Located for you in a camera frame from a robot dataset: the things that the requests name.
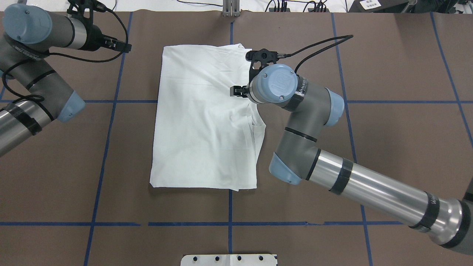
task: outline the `robotic arm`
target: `robotic arm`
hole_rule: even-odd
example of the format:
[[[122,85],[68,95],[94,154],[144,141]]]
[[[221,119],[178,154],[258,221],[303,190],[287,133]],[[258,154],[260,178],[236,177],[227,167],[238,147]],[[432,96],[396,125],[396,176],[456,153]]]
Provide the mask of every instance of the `robotic arm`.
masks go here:
[[[13,92],[20,98],[0,109],[0,157],[39,133],[51,121],[67,122],[85,107],[80,96],[44,60],[49,55],[58,55],[49,53],[50,47],[85,51],[104,47],[119,51],[112,59],[131,50],[128,34],[126,42],[120,42],[103,35],[93,24],[94,11],[113,13],[104,4],[96,0],[69,0],[69,3],[67,13],[71,17],[23,4],[5,9],[5,33],[0,37],[0,75],[4,84],[5,79],[14,77],[31,95]]]
[[[444,248],[473,255],[473,180],[463,200],[440,199],[317,148],[322,128],[336,124],[342,115],[343,98],[298,76],[289,66],[276,64],[279,58],[283,55],[266,49],[249,51],[249,84],[230,88],[231,96],[273,103],[291,112],[270,163],[271,174],[293,185],[303,179],[321,185],[429,234]],[[260,69],[253,68],[255,62],[261,62]]]

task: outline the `folded white fabric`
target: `folded white fabric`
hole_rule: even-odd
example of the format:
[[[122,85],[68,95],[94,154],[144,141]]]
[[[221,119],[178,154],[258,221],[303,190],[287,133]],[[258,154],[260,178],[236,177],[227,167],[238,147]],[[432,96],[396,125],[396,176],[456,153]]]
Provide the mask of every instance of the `folded white fabric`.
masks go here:
[[[229,93],[248,83],[249,50],[241,44],[164,47],[153,187],[256,188],[266,125],[256,104]]]

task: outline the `black tape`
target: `black tape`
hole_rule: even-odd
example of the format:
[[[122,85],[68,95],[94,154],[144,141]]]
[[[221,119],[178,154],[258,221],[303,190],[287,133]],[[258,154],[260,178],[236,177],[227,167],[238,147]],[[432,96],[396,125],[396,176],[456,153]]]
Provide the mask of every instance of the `black tape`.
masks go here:
[[[23,109],[19,108],[13,103],[9,103],[5,108],[5,111],[9,112],[14,118],[22,123],[34,136],[41,132],[42,127],[36,119],[30,117]]]
[[[425,210],[424,216],[416,225],[409,226],[412,229],[426,233],[430,231],[431,226],[435,223],[440,211],[440,201],[435,195],[426,192],[427,194],[427,210]]]
[[[308,81],[306,78],[299,77],[296,92],[291,97],[288,104],[286,104],[286,106],[283,108],[284,110],[294,112],[297,109],[299,104],[304,100],[304,97],[306,96],[307,84]]]
[[[305,138],[305,139],[308,139],[308,140],[310,140],[310,141],[317,142],[317,139],[316,139],[316,138],[311,137],[311,136],[309,136],[309,135],[307,135],[307,134],[304,134],[304,133],[302,133],[302,132],[300,132],[300,131],[297,131],[297,130],[295,130],[295,129],[285,127],[284,130],[285,130],[285,131],[289,131],[289,132],[291,132],[291,133],[294,133],[294,134],[296,134],[296,135],[299,135],[299,136],[301,136],[301,137],[303,137],[303,138]]]
[[[47,53],[40,53],[38,51],[35,51],[31,48],[29,48],[28,46],[22,44],[21,42],[17,41],[17,40],[14,40],[12,39],[10,36],[8,36],[7,33],[4,33],[3,34],[3,37],[5,38],[5,40],[7,41],[7,43],[13,47],[13,49],[17,50],[18,52],[24,54],[25,56],[35,60],[35,61],[40,61],[42,60],[43,58],[46,58],[48,57],[48,54]]]
[[[353,170],[353,162],[343,158],[342,168],[338,173],[337,180],[333,184],[332,188],[329,190],[330,192],[340,195],[350,180],[351,171]]]
[[[28,85],[25,86],[25,88],[27,90],[29,90],[33,85],[35,85],[36,83],[38,83],[40,80],[46,78],[47,76],[53,74],[53,73],[56,73],[55,70],[49,70],[48,72],[45,72],[39,76],[36,77],[36,79],[32,80]]]

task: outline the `light blue joint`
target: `light blue joint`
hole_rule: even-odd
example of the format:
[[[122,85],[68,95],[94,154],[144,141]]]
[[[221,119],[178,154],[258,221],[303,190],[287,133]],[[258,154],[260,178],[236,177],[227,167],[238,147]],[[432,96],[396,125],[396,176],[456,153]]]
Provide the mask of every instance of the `light blue joint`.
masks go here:
[[[273,153],[269,172],[278,179],[292,185],[299,185],[301,178],[298,177],[284,162],[279,159],[276,153]]]
[[[270,103],[289,100],[297,89],[297,75],[285,64],[269,65],[256,76],[258,93]]]
[[[343,110],[345,109],[345,101],[335,92],[329,89],[327,89],[327,91],[330,95],[330,116],[328,117],[327,123],[325,123],[325,125],[333,126],[338,122],[338,119],[340,119],[343,114]]]
[[[12,39],[24,44],[37,44],[49,36],[53,21],[42,8],[12,4],[5,9],[3,27]]]
[[[0,77],[1,77],[1,76],[3,76],[3,71],[0,70]],[[7,74],[6,77],[7,77],[8,80],[14,80],[14,79],[15,79],[13,76],[10,76],[10,75],[8,75],[8,74]]]
[[[75,117],[86,107],[84,100],[74,91],[69,100],[67,100],[66,105],[62,109],[61,113],[58,116],[59,121],[65,123],[71,118]]]

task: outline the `label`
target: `label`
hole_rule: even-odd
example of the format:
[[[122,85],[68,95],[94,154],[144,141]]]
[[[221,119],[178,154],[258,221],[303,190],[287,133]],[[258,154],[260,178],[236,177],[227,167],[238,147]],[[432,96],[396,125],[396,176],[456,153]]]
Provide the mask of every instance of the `label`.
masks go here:
[[[359,3],[365,10],[381,7],[381,4],[378,2],[378,0],[364,0],[360,1]]]

